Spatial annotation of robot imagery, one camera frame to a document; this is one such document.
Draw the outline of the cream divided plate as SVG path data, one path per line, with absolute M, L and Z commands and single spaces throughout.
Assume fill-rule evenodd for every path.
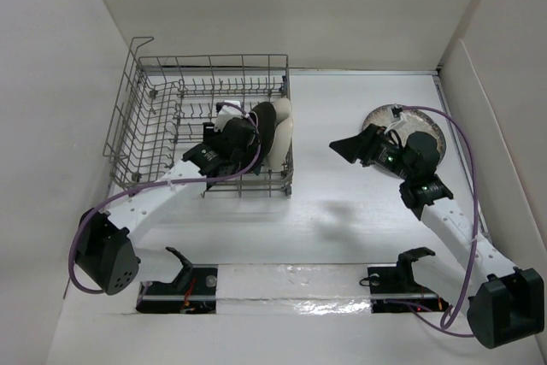
M 273 107 L 276 114 L 273 143 L 265 162 L 270 170 L 280 171 L 291 147 L 294 121 L 291 101 L 288 98 L 275 100 Z

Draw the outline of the speckled beige round plate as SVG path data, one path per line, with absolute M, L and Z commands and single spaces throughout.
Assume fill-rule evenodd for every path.
M 404 110 L 396 117 L 392 113 L 394 108 L 394 104 L 386 104 L 373 109 L 362 123 L 362 130 L 370 124 L 385 127 L 390 141 L 402 147 L 406 145 L 411 133 L 428 133 L 435 138 L 439 160 L 442 161 L 446 152 L 446 138 L 440 126 L 429 115 L 416 109 Z

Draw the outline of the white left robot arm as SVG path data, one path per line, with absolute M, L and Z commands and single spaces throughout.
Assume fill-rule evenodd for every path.
M 81 218 L 69 251 L 72 284 L 87 294 L 115 295 L 132 282 L 160 283 L 178 294 L 190 285 L 191 263 L 173 246 L 139 247 L 149 230 L 191 190 L 256 171 L 273 141 L 274 124 L 256 115 L 206 132 L 161 178 L 119 192 Z

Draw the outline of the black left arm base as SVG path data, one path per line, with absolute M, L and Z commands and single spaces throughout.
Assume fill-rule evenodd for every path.
M 166 251 L 179 260 L 181 270 L 170 283 L 142 283 L 136 310 L 140 314 L 214 314 L 219 266 L 194 265 L 174 247 Z

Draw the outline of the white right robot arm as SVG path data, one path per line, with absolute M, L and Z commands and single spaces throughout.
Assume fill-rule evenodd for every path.
M 462 213 L 453 193 L 436 174 L 437 141 L 413 132 L 405 144 L 384 127 L 369 125 L 356 136 L 335 140 L 330 148 L 347 162 L 378 165 L 402 178 L 404 205 L 431 229 L 462 266 L 444 265 L 426 247 L 399 257 L 395 281 L 405 291 L 423 286 L 463 313 L 474 337 L 486 348 L 523 339 L 544 330 L 544 281 L 533 268 L 521 269 L 497 251 Z

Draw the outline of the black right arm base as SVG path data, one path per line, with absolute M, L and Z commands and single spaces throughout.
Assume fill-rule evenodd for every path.
M 420 257 L 434 256 L 427 247 L 407 250 L 397 258 L 395 265 L 373 265 L 359 285 L 367 287 L 374 314 L 400 314 L 414 310 L 420 312 L 445 312 L 449 304 L 428 288 L 414 281 L 411 263 Z

